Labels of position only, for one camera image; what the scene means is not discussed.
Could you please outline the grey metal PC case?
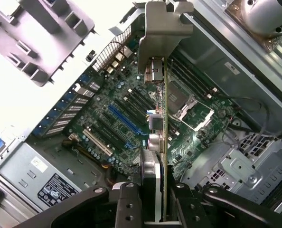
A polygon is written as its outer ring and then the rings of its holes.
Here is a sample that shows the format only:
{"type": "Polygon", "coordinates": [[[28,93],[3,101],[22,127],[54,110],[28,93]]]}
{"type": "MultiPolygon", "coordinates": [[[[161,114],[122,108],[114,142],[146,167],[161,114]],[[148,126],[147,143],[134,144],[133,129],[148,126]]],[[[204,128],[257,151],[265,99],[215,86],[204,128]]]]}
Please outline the grey metal PC case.
{"type": "Polygon", "coordinates": [[[0,0],[0,228],[282,228],[282,0],[0,0]]]}

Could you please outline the white sticker on case wall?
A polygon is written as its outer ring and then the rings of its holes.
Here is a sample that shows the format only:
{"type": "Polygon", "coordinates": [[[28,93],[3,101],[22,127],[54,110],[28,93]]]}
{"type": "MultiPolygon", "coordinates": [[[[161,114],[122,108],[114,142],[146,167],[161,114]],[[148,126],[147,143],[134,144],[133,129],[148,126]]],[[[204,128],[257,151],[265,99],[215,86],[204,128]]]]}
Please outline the white sticker on case wall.
{"type": "Polygon", "coordinates": [[[226,62],[224,63],[224,65],[234,74],[234,75],[238,75],[240,74],[240,71],[234,67],[230,62],[226,62]]]}

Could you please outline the CPU socket with metal frame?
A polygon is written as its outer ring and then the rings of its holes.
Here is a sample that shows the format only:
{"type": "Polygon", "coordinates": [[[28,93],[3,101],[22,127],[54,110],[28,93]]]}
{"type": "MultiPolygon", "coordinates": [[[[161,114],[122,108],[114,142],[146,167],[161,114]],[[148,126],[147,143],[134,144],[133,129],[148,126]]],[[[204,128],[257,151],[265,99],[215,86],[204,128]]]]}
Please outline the CPU socket with metal frame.
{"type": "Polygon", "coordinates": [[[168,83],[168,109],[173,119],[184,123],[195,132],[206,127],[215,113],[212,108],[198,101],[193,94],[187,95],[186,91],[175,81],[168,83]],[[204,115],[195,114],[192,118],[193,123],[187,123],[184,119],[192,110],[195,110],[197,105],[204,107],[204,115]]]}

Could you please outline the blue expansion slot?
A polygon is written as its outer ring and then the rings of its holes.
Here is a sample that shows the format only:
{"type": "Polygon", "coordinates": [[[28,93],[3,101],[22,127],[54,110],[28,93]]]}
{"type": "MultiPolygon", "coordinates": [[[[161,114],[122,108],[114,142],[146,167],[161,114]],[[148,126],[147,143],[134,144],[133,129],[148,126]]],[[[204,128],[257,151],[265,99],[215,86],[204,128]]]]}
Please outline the blue expansion slot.
{"type": "Polygon", "coordinates": [[[123,115],[118,109],[116,109],[112,105],[108,105],[108,109],[117,116],[130,130],[132,130],[135,134],[141,135],[142,131],[133,124],[125,115],[123,115]]]}

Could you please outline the black expansion slot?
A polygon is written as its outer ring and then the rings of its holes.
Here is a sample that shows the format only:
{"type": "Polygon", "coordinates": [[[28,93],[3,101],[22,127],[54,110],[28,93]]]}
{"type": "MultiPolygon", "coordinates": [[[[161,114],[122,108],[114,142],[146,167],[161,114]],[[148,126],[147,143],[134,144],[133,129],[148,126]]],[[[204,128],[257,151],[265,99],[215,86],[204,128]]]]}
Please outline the black expansion slot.
{"type": "Polygon", "coordinates": [[[147,110],[155,109],[153,102],[143,96],[136,88],[132,90],[132,96],[136,98],[147,110]]]}
{"type": "Polygon", "coordinates": [[[125,127],[124,124],[112,114],[103,112],[103,114],[100,115],[100,121],[109,131],[117,135],[123,141],[131,142],[133,140],[133,132],[125,127]]]}
{"type": "Polygon", "coordinates": [[[130,104],[124,104],[119,99],[115,99],[114,103],[125,113],[127,113],[131,118],[133,118],[138,124],[145,125],[146,120],[145,116],[141,114],[138,110],[136,110],[133,106],[130,104]]]}

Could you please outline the green motherboard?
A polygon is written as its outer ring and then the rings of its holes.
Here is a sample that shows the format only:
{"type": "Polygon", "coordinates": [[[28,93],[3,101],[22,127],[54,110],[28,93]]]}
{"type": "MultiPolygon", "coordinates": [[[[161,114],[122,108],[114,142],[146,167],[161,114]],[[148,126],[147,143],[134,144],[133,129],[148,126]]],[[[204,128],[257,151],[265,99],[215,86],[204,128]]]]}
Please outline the green motherboard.
{"type": "MultiPolygon", "coordinates": [[[[107,171],[109,182],[112,182],[117,174],[130,178],[134,166],[139,165],[141,149],[145,149],[148,146],[148,137],[150,134],[147,119],[147,111],[150,110],[147,110],[132,96],[132,90],[136,88],[143,96],[151,100],[156,107],[156,87],[153,84],[143,83],[142,75],[137,72],[136,55],[125,58],[120,63],[120,66],[110,75],[90,71],[88,76],[93,82],[101,82],[103,87],[90,101],[85,103],[84,108],[67,127],[67,134],[73,139],[70,148],[71,150],[78,150],[82,155],[107,171]],[[143,114],[146,124],[138,124],[114,103],[115,99],[119,99],[126,105],[130,104],[143,114]],[[108,109],[108,105],[114,106],[135,124],[142,131],[141,135],[137,135],[131,130],[133,132],[133,140],[126,142],[109,131],[100,121],[100,115],[103,112],[115,116],[108,109]],[[107,146],[113,152],[113,155],[109,157],[89,140],[82,133],[84,129],[88,129],[107,146]]],[[[198,132],[193,131],[184,123],[176,121],[169,113],[167,158],[168,164],[173,168],[174,178],[178,180],[192,166],[196,158],[225,130],[227,123],[235,117],[237,110],[230,99],[221,97],[219,90],[217,93],[208,94],[205,97],[197,96],[175,77],[168,65],[168,83],[171,81],[178,83],[186,91],[187,95],[193,94],[198,101],[215,111],[210,123],[198,132]]],[[[204,115],[204,107],[198,104],[195,110],[192,110],[184,120],[188,124],[193,123],[192,118],[195,114],[204,115]]]]}

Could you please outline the white expansion slot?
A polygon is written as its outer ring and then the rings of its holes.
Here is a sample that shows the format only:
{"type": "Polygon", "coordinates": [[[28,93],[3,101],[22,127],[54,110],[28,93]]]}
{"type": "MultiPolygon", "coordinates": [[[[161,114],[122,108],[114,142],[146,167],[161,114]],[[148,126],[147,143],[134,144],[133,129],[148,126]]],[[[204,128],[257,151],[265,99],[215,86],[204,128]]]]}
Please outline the white expansion slot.
{"type": "Polygon", "coordinates": [[[107,146],[105,146],[98,138],[96,138],[88,129],[84,129],[82,133],[86,135],[86,137],[89,140],[91,140],[96,146],[98,146],[109,157],[113,155],[113,152],[107,146]]]}

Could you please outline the grey power supply with label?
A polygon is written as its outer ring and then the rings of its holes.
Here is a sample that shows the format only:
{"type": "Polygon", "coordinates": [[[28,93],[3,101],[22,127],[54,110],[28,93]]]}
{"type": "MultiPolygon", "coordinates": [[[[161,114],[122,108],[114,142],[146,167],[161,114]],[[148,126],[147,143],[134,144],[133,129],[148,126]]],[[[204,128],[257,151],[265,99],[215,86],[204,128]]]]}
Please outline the grey power supply with label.
{"type": "Polygon", "coordinates": [[[0,176],[41,210],[95,185],[105,186],[104,171],[78,150],[22,143],[0,161],[0,176]]]}

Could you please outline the metal disk bay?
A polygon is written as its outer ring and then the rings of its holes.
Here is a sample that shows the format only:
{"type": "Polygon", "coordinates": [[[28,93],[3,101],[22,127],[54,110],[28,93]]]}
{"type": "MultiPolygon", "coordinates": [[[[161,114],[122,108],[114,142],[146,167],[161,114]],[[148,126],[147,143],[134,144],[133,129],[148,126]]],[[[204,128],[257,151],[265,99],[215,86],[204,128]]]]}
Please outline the metal disk bay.
{"type": "Polygon", "coordinates": [[[180,181],[202,190],[216,185],[282,213],[282,140],[262,136],[248,153],[225,144],[209,146],[180,181]]]}

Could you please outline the black RAM slot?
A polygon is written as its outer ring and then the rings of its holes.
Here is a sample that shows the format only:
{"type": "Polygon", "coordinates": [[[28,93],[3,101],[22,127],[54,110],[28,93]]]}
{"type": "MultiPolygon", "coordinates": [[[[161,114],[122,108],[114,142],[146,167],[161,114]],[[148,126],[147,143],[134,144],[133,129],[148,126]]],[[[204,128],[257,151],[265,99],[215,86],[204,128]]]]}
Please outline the black RAM slot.
{"type": "Polygon", "coordinates": [[[189,70],[192,74],[194,74],[201,83],[206,85],[210,90],[210,94],[215,94],[218,92],[218,89],[215,87],[215,84],[203,73],[201,72],[195,65],[193,65],[188,59],[179,51],[176,51],[172,54],[172,59],[180,63],[185,69],[189,70]]]}
{"type": "Polygon", "coordinates": [[[186,85],[187,88],[194,92],[197,96],[205,97],[210,94],[209,88],[201,83],[194,74],[185,69],[180,63],[175,60],[168,60],[168,65],[175,77],[184,83],[184,85],[186,85]]]}

